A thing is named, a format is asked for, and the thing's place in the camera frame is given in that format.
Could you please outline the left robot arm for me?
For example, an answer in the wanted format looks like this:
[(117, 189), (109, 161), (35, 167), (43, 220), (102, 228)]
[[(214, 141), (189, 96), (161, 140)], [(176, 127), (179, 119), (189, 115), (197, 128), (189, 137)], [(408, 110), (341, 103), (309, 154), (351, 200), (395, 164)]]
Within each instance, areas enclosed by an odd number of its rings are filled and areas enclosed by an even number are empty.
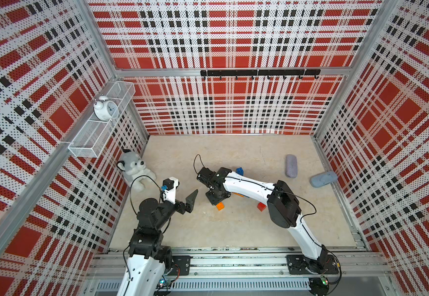
[(120, 296), (167, 296), (173, 281), (166, 275), (176, 270), (181, 275), (181, 267), (173, 262), (170, 246), (163, 246), (164, 224), (168, 224), (174, 213), (193, 211), (198, 190), (193, 191), (185, 202), (176, 200), (159, 202), (154, 198), (145, 199), (137, 212), (138, 226), (123, 250), (126, 271), (118, 295)]

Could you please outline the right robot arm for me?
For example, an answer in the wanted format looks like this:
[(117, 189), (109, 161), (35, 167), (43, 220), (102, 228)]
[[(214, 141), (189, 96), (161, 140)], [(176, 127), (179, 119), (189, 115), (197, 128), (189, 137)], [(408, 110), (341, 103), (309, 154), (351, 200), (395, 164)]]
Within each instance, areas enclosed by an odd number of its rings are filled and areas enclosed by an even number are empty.
[(303, 218), (298, 196), (286, 182), (257, 181), (224, 167), (218, 171), (203, 167), (197, 173), (197, 180), (208, 188), (206, 196), (212, 205), (220, 204), (233, 193), (265, 205), (272, 222), (287, 229), (299, 245), (308, 270), (317, 274), (324, 272), (328, 250), (310, 231)]

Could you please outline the orange lego brick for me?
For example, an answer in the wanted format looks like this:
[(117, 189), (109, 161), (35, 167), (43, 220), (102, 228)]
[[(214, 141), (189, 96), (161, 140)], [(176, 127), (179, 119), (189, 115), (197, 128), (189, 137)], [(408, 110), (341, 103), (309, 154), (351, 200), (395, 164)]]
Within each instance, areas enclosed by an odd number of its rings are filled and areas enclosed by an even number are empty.
[(221, 210), (223, 210), (224, 209), (224, 204), (222, 203), (222, 202), (220, 202), (220, 203), (218, 203), (218, 205), (216, 206), (216, 208), (219, 210), (219, 211), (221, 211)]

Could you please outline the blue long lego brick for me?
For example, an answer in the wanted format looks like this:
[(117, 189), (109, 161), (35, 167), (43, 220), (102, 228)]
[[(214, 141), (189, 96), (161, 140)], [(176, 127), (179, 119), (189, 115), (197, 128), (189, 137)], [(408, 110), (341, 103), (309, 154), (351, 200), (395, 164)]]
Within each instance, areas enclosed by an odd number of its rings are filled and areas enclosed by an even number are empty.
[(235, 171), (236, 171), (237, 174), (239, 174), (241, 176), (244, 175), (244, 171), (243, 171), (242, 167), (237, 168)]

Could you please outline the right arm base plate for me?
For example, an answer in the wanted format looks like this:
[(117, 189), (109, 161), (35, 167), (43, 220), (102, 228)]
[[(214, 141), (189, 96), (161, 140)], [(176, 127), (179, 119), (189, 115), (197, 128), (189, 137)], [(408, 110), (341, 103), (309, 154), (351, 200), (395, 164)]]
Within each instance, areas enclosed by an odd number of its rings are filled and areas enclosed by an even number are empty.
[(291, 275), (338, 275), (339, 267), (332, 254), (328, 254), (321, 265), (303, 255), (287, 255), (287, 267)]

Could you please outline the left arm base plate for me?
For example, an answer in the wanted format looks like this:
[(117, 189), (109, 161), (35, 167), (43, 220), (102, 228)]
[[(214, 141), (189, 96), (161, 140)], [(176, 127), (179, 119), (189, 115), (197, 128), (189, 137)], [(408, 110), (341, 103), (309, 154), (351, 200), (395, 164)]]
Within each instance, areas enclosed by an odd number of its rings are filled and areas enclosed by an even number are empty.
[(187, 276), (190, 273), (190, 263), (192, 257), (189, 255), (180, 255), (172, 257), (171, 268), (168, 276)]

